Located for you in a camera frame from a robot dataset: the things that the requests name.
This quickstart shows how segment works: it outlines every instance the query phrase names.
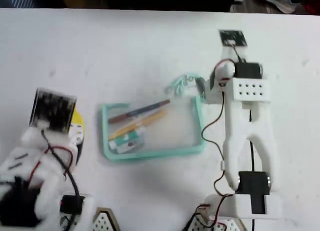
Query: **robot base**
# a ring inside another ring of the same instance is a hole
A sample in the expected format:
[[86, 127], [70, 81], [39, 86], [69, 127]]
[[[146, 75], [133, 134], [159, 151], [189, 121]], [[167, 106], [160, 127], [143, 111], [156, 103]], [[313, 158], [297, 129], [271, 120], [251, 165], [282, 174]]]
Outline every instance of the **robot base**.
[[[207, 209], [209, 217], [215, 217], [221, 198], [222, 197], [217, 194], [212, 194], [205, 199], [205, 203], [211, 205]], [[270, 193], [270, 195], [265, 195], [264, 202], [265, 214], [252, 213], [250, 195], [234, 194], [223, 200], [219, 209], [219, 216], [237, 219], [265, 220], [276, 220], [282, 217], [282, 202], [277, 194]]]

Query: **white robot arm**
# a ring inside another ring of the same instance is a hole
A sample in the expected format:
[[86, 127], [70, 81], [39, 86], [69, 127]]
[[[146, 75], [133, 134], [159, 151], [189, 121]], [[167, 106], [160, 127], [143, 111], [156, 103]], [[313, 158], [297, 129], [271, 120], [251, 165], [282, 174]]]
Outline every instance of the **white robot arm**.
[[[242, 50], [247, 46], [242, 32], [220, 31], [220, 35], [224, 53], [229, 55], [216, 65], [208, 81], [202, 81], [202, 90], [206, 103], [222, 104], [222, 108], [224, 105], [221, 170], [234, 193], [209, 195], [202, 205], [206, 209], [205, 218], [212, 220], [213, 225], [218, 215], [236, 219], [280, 219], [282, 202], [277, 194], [280, 164], [271, 125], [271, 87], [262, 77], [262, 66], [247, 62], [244, 55], [238, 54], [237, 46]], [[250, 110], [252, 121], [244, 118], [243, 110]], [[262, 171], [240, 170], [238, 158], [246, 141], [253, 143]]]

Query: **electrical wire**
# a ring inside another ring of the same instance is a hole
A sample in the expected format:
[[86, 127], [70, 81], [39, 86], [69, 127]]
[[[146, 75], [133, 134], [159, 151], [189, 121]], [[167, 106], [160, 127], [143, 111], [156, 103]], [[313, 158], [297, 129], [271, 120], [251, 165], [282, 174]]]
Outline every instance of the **electrical wire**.
[[[252, 122], [251, 109], [249, 114], [249, 122]], [[255, 171], [255, 156], [254, 156], [254, 144], [250, 141], [250, 151], [251, 151], [251, 169]], [[252, 231], [255, 231], [255, 220], [252, 219]]]
[[[205, 138], [205, 137], [204, 137], [204, 132], [205, 132], [205, 130], [206, 130], [209, 126], [215, 124], [215, 123], [221, 118], [222, 113], [223, 113], [223, 111], [224, 111], [224, 106], [225, 106], [225, 93], [222, 92], [222, 106], [221, 106], [221, 111], [220, 111], [219, 116], [218, 116], [213, 122], [211, 122], [211, 123], [209, 123], [207, 126], [205, 126], [205, 127], [203, 128], [202, 132], [201, 132], [201, 137], [202, 137], [203, 140], [214, 144], [214, 145], [218, 148], [219, 153], [220, 153], [221, 158], [222, 158], [223, 161], [225, 160], [225, 158], [224, 158], [224, 155], [222, 154], [220, 145], [219, 145], [217, 142], [213, 141], [213, 140], [210, 140], [210, 139]], [[214, 190], [215, 190], [216, 193], [217, 193], [219, 196], [221, 196], [221, 197], [223, 197], [225, 194], [222, 194], [222, 193], [217, 189], [217, 183], [218, 183], [224, 176], [225, 176], [225, 171], [223, 171], [223, 172], [222, 172], [222, 175], [213, 182]]]
[[236, 54], [239, 62], [242, 63], [242, 62], [243, 62], [243, 59], [242, 59], [242, 58], [240, 57], [240, 55], [238, 54], [238, 52], [237, 52], [237, 50], [236, 50], [236, 46], [235, 46], [235, 45], [232, 45], [231, 47], [233, 48], [233, 50], [234, 50], [234, 52], [235, 52], [235, 54]]
[[195, 219], [196, 219], [203, 227], [205, 227], [205, 228], [210, 229], [210, 228], [214, 227], [214, 226], [218, 223], [219, 211], [220, 211], [220, 207], [221, 207], [223, 201], [224, 201], [227, 197], [230, 197], [230, 196], [232, 196], [232, 195], [233, 195], [233, 194], [226, 194], [226, 195], [224, 195], [224, 196], [221, 198], [221, 200], [220, 200], [220, 202], [219, 202], [219, 204], [218, 204], [218, 207], [216, 208], [215, 216], [214, 216], [214, 220], [213, 220], [213, 223], [212, 223], [212, 224], [210, 224], [210, 225], [204, 224], [204, 223], [202, 223], [202, 222], [200, 221], [200, 219], [197, 217], [197, 215], [201, 215], [201, 213], [198, 212], [198, 209], [199, 209], [199, 208], [205, 208], [205, 207], [207, 208], [207, 207], [210, 207], [210, 204], [200, 204], [198, 207], [196, 207], [195, 212], [194, 212], [194, 214], [195, 214], [195, 216], [194, 216]]
[[202, 129], [202, 132], [201, 132], [201, 137], [202, 137], [203, 140], [214, 144], [214, 145], [218, 148], [219, 153], [220, 153], [221, 158], [222, 158], [223, 161], [224, 161], [225, 159], [224, 159], [224, 155], [222, 154], [222, 151], [221, 151], [221, 148], [220, 148], [219, 144], [218, 144], [217, 142], [215, 142], [215, 141], [212, 141], [212, 140], [210, 140], [210, 139], [205, 138], [205, 137], [204, 137], [204, 132], [205, 132], [205, 130], [206, 130], [209, 126], [215, 124], [215, 123], [221, 118], [222, 113], [223, 113], [223, 111], [224, 111], [224, 106], [225, 106], [225, 93], [222, 92], [222, 106], [221, 106], [221, 111], [220, 111], [219, 116], [218, 116], [214, 121], [212, 121], [211, 123], [209, 123], [208, 125], [206, 125], [206, 126]]
[[[70, 167], [71, 167], [71, 165], [72, 165], [72, 163], [73, 163], [73, 160], [74, 160], [74, 155], [72, 154], [72, 151], [71, 151], [70, 149], [66, 148], [66, 147], [63, 147], [63, 146], [53, 146], [52, 148], [53, 148], [53, 149], [64, 150], [64, 151], [67, 151], [67, 152], [70, 154], [70, 162], [69, 162], [69, 166], [68, 166], [68, 169], [70, 169]], [[43, 152], [43, 154], [47, 154], [48, 151], [49, 151], [49, 148], [47, 148], [47, 149]], [[35, 172], [36, 172], [36, 170], [37, 170], [37, 168], [39, 167], [40, 164], [41, 164], [41, 162], [38, 161], [38, 162], [36, 163], [36, 165], [34, 166], [34, 168], [32, 169], [32, 171], [31, 171], [31, 173], [30, 173], [30, 176], [29, 176], [29, 183], [31, 182], [31, 179], [32, 179], [32, 177], [34, 176], [34, 174], [35, 174]]]
[[[221, 64], [223, 64], [224, 62], [231, 62], [231, 63], [233, 63], [233, 65], [235, 65], [235, 61], [233, 61], [231, 58], [225, 58], [225, 59], [220, 60], [220, 61], [214, 66], [213, 71], [212, 71], [212, 78], [210, 78], [211, 82], [213, 82], [213, 84], [210, 85], [212, 88], [215, 86], [216, 70], [217, 70], [217, 68], [218, 68]], [[224, 77], [224, 78], [221, 79], [221, 81], [228, 81], [228, 80], [230, 80], [230, 78]]]
[[[44, 138], [44, 140], [46, 141], [46, 143], [48, 145], [48, 149], [51, 151], [52, 155], [59, 162], [59, 164], [62, 166], [62, 168], [66, 171], [66, 174], [70, 178], [70, 181], [71, 181], [72, 186], [74, 188], [74, 194], [76, 196], [76, 199], [79, 201], [80, 200], [79, 189], [78, 189], [77, 183], [76, 183], [74, 177], [72, 176], [69, 168], [65, 165], [65, 163], [62, 161], [62, 159], [56, 154], [56, 152], [53, 149], [53, 147], [51, 146], [48, 138], [46, 137], [44, 130], [41, 130], [41, 135]], [[68, 224], [67, 224], [67, 226], [65, 227], [65, 229], [63, 231], [69, 231], [71, 229], [71, 225], [74, 223], [75, 219], [76, 219], [76, 214], [72, 213], [71, 217], [70, 217], [70, 220], [68, 221]]]

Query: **clear plastic pouch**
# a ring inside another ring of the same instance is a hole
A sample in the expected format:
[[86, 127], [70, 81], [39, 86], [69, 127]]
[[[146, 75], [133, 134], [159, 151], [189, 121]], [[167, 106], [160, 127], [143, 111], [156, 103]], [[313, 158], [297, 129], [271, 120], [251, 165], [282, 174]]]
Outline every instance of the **clear plastic pouch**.
[[[170, 103], [155, 105], [164, 100], [104, 104], [104, 155], [116, 161], [201, 152], [204, 142], [201, 138], [203, 118], [200, 98], [171, 98]], [[137, 110], [138, 113], [130, 116], [130, 112]], [[129, 116], [112, 121], [112, 118], [123, 114]]]

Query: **pencil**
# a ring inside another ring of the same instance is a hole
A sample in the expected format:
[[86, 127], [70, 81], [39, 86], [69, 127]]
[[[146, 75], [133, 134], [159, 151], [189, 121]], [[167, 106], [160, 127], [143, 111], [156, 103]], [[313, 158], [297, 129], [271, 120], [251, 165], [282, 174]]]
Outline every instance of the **pencil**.
[[126, 112], [124, 114], [120, 114], [118, 116], [115, 116], [115, 117], [111, 117], [108, 119], [108, 124], [115, 124], [115, 123], [118, 123], [118, 122], [121, 122], [129, 117], [132, 117], [132, 116], [136, 116], [136, 115], [139, 115], [139, 114], [142, 114], [142, 113], [145, 113], [147, 111], [150, 111], [150, 110], [154, 110], [154, 109], [157, 109], [163, 105], [166, 105], [166, 104], [169, 104], [170, 103], [170, 99], [166, 99], [164, 101], [161, 101], [161, 102], [157, 102], [157, 103], [154, 103], [154, 104], [151, 104], [149, 106], [146, 106], [146, 107], [141, 107], [141, 108], [138, 108], [136, 110], [133, 110], [133, 111], [130, 111], [130, 112]]
[[166, 112], [163, 110], [159, 110], [158, 112], [156, 112], [155, 114], [152, 114], [144, 119], [142, 119], [141, 121], [137, 122], [137, 123], [133, 123], [130, 124], [120, 130], [118, 130], [117, 132], [115, 132], [114, 134], [112, 134], [111, 136], [108, 137], [108, 141], [110, 140], [114, 140], [115, 138], [124, 135], [126, 133], [129, 133], [132, 130], [135, 130], [136, 128], [138, 128], [139, 126], [146, 126], [150, 123], [152, 123], [153, 121], [162, 118], [163, 116], [165, 116]]

